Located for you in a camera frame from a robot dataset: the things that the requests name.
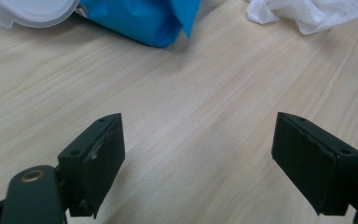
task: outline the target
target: crumpled tissue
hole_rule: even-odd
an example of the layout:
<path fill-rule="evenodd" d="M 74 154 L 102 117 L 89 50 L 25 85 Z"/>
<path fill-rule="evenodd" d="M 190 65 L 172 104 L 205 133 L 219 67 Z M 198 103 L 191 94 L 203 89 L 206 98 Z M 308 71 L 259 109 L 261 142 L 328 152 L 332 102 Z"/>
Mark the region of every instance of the crumpled tissue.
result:
<path fill-rule="evenodd" d="M 246 10 L 250 21 L 265 24 L 286 18 L 309 35 L 357 19 L 358 0 L 252 0 Z"/>
<path fill-rule="evenodd" d="M 146 45 L 166 47 L 190 36 L 200 0 L 81 0 L 84 17 Z"/>

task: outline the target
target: plastic lid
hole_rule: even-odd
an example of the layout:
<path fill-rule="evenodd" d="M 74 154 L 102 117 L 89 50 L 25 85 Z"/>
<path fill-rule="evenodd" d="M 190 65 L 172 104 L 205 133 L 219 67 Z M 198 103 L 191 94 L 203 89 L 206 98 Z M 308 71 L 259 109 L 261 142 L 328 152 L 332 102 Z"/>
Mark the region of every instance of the plastic lid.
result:
<path fill-rule="evenodd" d="M 68 18 L 78 4 L 79 0 L 0 0 L 0 24 L 49 27 Z"/>

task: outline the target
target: blue packet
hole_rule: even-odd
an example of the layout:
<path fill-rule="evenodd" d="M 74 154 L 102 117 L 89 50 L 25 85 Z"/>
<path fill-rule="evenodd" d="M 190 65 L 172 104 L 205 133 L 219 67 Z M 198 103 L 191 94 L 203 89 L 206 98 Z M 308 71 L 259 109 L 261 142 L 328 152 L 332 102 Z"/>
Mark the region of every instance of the blue packet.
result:
<path fill-rule="evenodd" d="M 80 0 L 76 12 L 146 45 L 170 45 L 181 29 L 188 37 L 200 0 Z"/>

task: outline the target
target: white tissue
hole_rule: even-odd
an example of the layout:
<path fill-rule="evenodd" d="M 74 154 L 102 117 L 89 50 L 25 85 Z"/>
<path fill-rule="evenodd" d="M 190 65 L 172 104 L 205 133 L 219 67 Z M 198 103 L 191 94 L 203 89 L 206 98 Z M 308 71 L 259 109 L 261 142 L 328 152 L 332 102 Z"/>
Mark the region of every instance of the white tissue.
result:
<path fill-rule="evenodd" d="M 287 18 L 309 35 L 358 18 L 358 0 L 252 0 L 248 19 L 260 24 Z"/>

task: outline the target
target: wood grain tabletop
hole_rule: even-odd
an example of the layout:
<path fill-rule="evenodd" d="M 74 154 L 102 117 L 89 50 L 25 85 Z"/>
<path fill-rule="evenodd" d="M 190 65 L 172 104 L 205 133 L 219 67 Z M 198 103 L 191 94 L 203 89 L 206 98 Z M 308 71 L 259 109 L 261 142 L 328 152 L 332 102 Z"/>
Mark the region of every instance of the wood grain tabletop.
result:
<path fill-rule="evenodd" d="M 126 160 L 100 213 L 69 223 L 333 224 L 271 158 L 276 115 L 358 149 L 358 20 L 315 35 L 204 0 L 193 34 L 150 48 L 73 15 L 0 26 L 0 200 L 18 172 L 56 166 L 94 120 L 123 117 Z"/>

